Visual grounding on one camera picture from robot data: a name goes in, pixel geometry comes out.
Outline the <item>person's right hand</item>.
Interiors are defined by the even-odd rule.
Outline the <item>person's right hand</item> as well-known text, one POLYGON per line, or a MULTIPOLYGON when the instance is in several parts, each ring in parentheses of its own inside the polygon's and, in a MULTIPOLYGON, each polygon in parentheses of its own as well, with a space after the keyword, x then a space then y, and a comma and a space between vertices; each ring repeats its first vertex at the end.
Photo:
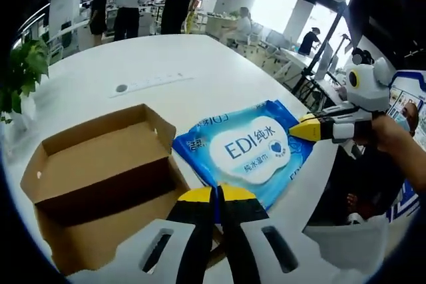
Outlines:
POLYGON ((406 131, 394 119, 386 114, 379 115, 371 121, 373 137, 377 148, 387 152, 406 131))

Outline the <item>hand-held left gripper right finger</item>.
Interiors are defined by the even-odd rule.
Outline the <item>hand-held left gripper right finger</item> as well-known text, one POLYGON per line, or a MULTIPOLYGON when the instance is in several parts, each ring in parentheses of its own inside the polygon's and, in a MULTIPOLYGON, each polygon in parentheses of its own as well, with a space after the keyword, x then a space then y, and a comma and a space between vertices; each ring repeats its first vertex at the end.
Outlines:
POLYGON ((216 188, 224 249, 235 283, 363 283, 364 276, 342 270, 316 252, 295 252, 284 231, 256 196, 244 188, 216 188))

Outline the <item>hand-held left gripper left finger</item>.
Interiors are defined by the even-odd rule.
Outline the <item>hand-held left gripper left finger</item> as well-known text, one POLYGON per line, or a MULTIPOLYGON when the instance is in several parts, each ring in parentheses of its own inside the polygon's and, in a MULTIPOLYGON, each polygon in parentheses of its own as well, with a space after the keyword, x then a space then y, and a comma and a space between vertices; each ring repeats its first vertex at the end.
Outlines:
POLYGON ((114 259, 96 271, 79 271, 72 283, 202 283, 212 248, 214 190, 180 196, 166 219, 155 219, 121 243, 114 259))

